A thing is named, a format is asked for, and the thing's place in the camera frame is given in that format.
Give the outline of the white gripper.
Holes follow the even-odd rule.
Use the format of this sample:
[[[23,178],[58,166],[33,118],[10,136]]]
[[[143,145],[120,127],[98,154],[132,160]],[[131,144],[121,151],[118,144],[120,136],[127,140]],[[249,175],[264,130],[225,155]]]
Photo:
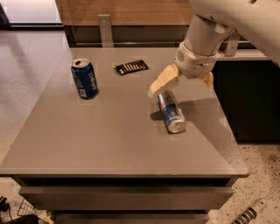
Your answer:
[[[191,52],[183,42],[180,43],[175,56],[175,64],[167,66],[164,71],[149,86],[148,96],[154,97],[167,89],[179,84],[179,76],[183,74],[188,79],[203,78],[210,87],[214,87],[214,75],[211,73],[218,54],[204,56]]]

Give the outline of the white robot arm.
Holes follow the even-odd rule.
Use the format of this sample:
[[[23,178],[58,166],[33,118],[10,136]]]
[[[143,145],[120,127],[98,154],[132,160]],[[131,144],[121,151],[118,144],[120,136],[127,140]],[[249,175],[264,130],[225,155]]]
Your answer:
[[[149,87],[149,96],[178,85],[179,76],[208,75],[222,42],[238,33],[276,65],[280,65],[280,0],[189,0],[194,10],[174,63]]]

